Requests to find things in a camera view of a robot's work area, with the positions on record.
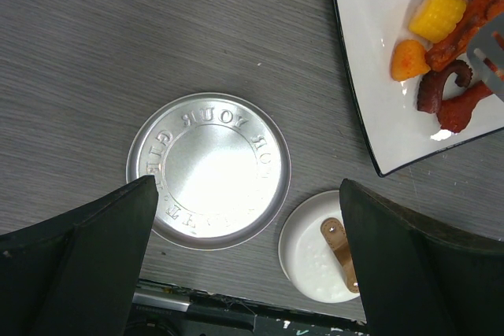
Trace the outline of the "metal tongs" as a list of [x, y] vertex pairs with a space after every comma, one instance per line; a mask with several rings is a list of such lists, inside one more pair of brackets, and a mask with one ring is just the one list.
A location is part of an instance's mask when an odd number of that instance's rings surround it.
[[503, 101], [503, 13], [488, 21], [469, 41], [466, 50], [478, 77]]

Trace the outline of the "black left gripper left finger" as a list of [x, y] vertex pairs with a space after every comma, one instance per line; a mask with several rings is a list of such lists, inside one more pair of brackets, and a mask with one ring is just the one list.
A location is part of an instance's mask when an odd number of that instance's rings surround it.
[[3, 335], [122, 335], [158, 205], [145, 175], [1, 236]]

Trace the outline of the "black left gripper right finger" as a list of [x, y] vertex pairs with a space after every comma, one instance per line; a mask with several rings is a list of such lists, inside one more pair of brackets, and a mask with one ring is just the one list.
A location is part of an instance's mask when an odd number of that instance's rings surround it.
[[339, 188], [371, 335], [501, 335], [503, 244], [386, 199]]

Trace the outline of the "white square plate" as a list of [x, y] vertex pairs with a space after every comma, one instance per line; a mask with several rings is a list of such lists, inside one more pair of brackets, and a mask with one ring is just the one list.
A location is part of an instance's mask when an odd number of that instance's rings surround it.
[[469, 126], [441, 130], [434, 114], [417, 111], [417, 78], [390, 75], [397, 42], [413, 38], [407, 28], [422, 0], [334, 0], [344, 67], [359, 123], [378, 175], [503, 129], [503, 103], [479, 102]]

